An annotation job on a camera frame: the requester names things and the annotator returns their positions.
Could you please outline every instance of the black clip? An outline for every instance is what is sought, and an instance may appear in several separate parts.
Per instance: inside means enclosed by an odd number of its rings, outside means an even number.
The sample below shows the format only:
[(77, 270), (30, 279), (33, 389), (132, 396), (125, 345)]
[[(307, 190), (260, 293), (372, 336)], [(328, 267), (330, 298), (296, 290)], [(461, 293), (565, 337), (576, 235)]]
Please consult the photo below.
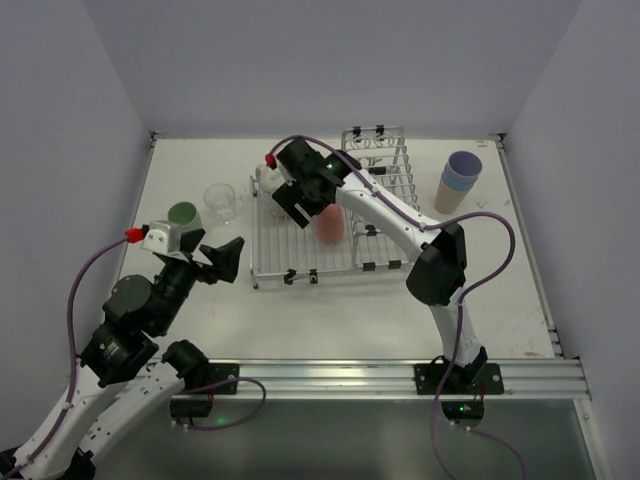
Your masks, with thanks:
[(284, 280), (284, 284), (293, 285), (293, 277), (295, 277), (296, 275), (297, 272), (293, 268), (287, 270), (287, 274), (282, 278)]

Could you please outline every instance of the beige cup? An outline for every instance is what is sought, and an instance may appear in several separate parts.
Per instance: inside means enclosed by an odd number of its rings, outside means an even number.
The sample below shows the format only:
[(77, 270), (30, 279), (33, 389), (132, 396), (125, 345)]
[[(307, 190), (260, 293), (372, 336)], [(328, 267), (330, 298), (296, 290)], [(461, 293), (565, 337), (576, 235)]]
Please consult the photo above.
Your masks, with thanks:
[(464, 191), (454, 190), (445, 185), (444, 180), (440, 178), (440, 185), (438, 185), (438, 193), (436, 194), (434, 207), (436, 207), (438, 212), (449, 215), (458, 208), (460, 202), (462, 202), (470, 191), (471, 189)]

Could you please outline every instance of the white dish rack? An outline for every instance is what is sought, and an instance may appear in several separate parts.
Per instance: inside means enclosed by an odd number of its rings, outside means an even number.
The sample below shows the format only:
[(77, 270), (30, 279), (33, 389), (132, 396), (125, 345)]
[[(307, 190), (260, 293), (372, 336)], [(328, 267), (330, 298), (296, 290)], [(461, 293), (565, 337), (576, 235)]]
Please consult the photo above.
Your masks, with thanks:
[[(360, 160), (380, 185), (419, 210), (402, 127), (350, 128), (342, 133), (341, 149)], [(409, 265), (402, 250), (384, 232), (344, 208), (342, 241), (323, 244), (316, 238), (313, 223), (302, 229), (288, 217), (274, 213), (271, 198), (260, 188), (259, 175), (257, 170), (250, 177), (254, 288), (267, 279), (291, 285), (307, 278), (316, 284), (327, 275), (380, 272)]]

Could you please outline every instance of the stack of cups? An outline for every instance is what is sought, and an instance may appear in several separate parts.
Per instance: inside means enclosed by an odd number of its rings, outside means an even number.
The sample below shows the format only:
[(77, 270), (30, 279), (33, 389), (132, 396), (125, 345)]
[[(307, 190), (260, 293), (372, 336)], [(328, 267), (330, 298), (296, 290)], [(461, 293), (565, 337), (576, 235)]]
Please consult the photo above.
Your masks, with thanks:
[(482, 172), (482, 162), (471, 152), (451, 154), (440, 177), (435, 207), (440, 213), (450, 214), (458, 208)]

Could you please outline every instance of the green cup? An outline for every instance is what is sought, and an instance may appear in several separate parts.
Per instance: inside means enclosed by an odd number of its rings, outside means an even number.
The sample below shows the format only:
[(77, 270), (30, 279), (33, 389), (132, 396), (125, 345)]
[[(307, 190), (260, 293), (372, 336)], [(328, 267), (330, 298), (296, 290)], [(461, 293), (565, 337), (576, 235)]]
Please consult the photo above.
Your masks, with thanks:
[(176, 203), (169, 209), (167, 220), (177, 223), (182, 227), (182, 233), (191, 232), (202, 228), (202, 221), (198, 214), (198, 209), (193, 203), (180, 202)]

